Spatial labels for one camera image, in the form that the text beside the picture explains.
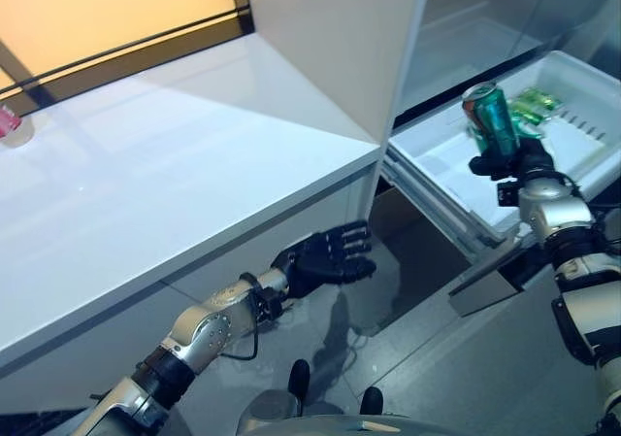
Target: can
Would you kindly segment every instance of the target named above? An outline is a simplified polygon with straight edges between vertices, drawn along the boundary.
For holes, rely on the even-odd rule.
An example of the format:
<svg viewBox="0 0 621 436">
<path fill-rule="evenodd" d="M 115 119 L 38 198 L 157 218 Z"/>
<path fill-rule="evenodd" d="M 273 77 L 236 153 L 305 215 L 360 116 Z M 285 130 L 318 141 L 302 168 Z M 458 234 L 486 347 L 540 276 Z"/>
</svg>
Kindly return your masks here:
<svg viewBox="0 0 621 436">
<path fill-rule="evenodd" d="M 534 87 L 526 88 L 518 98 L 550 112 L 557 111 L 563 106 L 563 102 L 557 97 Z"/>
<path fill-rule="evenodd" d="M 507 159 L 515 155 L 519 139 L 508 113 L 505 94 L 494 82 L 467 89 L 462 95 L 462 108 L 485 140 L 489 157 Z"/>
<path fill-rule="evenodd" d="M 512 100 L 509 105 L 509 113 L 514 113 L 522 116 L 525 120 L 528 120 L 532 125 L 539 125 L 547 116 L 540 114 L 537 108 L 532 107 L 528 103 L 519 99 Z"/>
</svg>

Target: white shelf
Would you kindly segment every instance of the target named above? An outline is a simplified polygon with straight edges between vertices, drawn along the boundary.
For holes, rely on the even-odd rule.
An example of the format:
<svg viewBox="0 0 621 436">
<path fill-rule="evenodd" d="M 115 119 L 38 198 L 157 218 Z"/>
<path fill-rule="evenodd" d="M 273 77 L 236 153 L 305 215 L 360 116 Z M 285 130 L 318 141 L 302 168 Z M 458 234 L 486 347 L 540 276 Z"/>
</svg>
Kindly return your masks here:
<svg viewBox="0 0 621 436">
<path fill-rule="evenodd" d="M 28 121 L 0 149 L 0 366 L 378 156 L 258 35 Z"/>
</svg>

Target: wire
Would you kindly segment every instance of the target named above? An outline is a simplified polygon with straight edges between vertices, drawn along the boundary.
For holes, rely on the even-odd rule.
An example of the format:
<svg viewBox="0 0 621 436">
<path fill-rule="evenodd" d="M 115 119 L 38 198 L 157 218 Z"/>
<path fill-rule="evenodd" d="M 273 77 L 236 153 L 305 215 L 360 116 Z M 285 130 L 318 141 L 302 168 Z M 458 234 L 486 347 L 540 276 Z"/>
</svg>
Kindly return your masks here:
<svg viewBox="0 0 621 436">
<path fill-rule="evenodd" d="M 259 311 L 258 305 L 257 305 L 258 301 L 256 299 L 255 292 L 251 292 L 249 295 L 251 297 L 250 309 L 252 311 L 252 317 L 254 318 L 254 331 L 252 333 L 252 342 L 253 342 L 252 355 L 243 356 L 243 355 L 233 355 L 231 353 L 221 353 L 220 356 L 225 356 L 226 358 L 231 358 L 232 360 L 251 361 L 254 358 L 256 358 L 256 356 L 259 353 L 259 325 L 256 320 L 256 317 Z"/>
</svg>

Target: freezer drawer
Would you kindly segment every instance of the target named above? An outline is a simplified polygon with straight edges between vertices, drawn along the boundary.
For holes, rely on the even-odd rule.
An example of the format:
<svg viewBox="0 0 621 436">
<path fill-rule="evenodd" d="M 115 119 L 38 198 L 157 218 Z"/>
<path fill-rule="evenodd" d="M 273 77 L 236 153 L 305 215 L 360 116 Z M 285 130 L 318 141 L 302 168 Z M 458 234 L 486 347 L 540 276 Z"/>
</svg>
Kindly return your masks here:
<svg viewBox="0 0 621 436">
<path fill-rule="evenodd" d="M 560 115 L 540 126 L 543 142 L 557 168 L 576 180 L 587 198 L 619 177 L 618 80 L 554 51 L 497 81 L 508 97 L 536 86 L 565 103 Z M 516 234 L 530 240 L 518 210 L 498 207 L 496 183 L 470 172 L 468 163 L 477 154 L 461 102 L 455 100 L 397 130 L 382 166 L 384 178 L 472 262 Z"/>
</svg>

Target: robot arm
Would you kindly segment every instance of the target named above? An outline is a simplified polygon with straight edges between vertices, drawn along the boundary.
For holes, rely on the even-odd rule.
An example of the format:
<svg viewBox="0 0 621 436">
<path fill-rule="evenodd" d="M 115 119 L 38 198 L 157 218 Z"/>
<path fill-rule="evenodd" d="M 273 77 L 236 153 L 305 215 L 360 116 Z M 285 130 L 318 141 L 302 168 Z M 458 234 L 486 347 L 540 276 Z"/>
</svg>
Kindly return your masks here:
<svg viewBox="0 0 621 436">
<path fill-rule="evenodd" d="M 155 351 L 123 378 L 74 432 L 75 436 L 156 434 L 192 381 L 218 356 L 251 359 L 257 325 L 277 319 L 294 299 L 323 284 L 347 284 L 373 274 L 363 253 L 370 232 L 365 221 L 309 236 L 282 251 L 265 274 L 240 275 L 201 305 L 185 310 Z M 251 357 L 226 349 L 255 334 Z"/>
<path fill-rule="evenodd" d="M 565 345 L 596 367 L 605 419 L 621 421 L 621 262 L 607 252 L 579 189 L 555 170 L 538 140 L 522 139 L 511 161 L 476 157 L 471 169 L 496 180 L 516 179 L 498 184 L 499 204 L 519 207 L 548 253 L 561 291 L 552 310 Z"/>
</svg>

